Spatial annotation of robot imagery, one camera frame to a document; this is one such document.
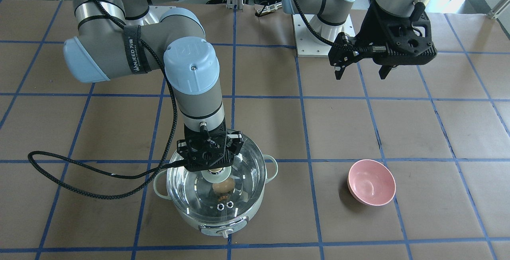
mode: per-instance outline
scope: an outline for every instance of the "bowl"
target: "bowl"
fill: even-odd
[[[395,196],[395,178],[375,160],[359,160],[352,164],[347,183],[352,196],[366,205],[382,206]]]

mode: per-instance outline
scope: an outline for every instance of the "glass lid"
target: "glass lid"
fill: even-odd
[[[210,177],[204,178],[204,174],[211,173],[209,171],[189,172],[184,167],[168,169],[167,189],[182,213],[204,224],[217,224],[240,218],[257,202],[266,180],[264,158],[250,138],[246,135],[243,138],[244,145],[222,182],[206,180]],[[171,162],[181,159],[174,153]],[[228,173],[228,170],[225,168],[219,173]]]

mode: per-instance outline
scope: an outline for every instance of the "pot handle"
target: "pot handle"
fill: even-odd
[[[266,183],[270,183],[271,180],[273,180],[278,174],[278,162],[271,155],[263,154],[262,156],[264,157],[265,160],[271,160],[271,162],[273,162],[273,164],[275,165],[275,175],[273,175],[269,178],[267,177],[267,169],[266,169]]]
[[[156,175],[156,177],[154,178],[154,181],[153,181],[153,189],[154,189],[154,193],[156,193],[157,196],[164,198],[164,199],[172,200],[170,195],[162,195],[161,193],[158,192],[158,189],[156,188],[156,186],[158,185],[157,183],[158,183],[159,178],[166,173],[167,173],[167,171],[165,169],[164,171],[161,171],[160,173],[158,173],[158,175]]]

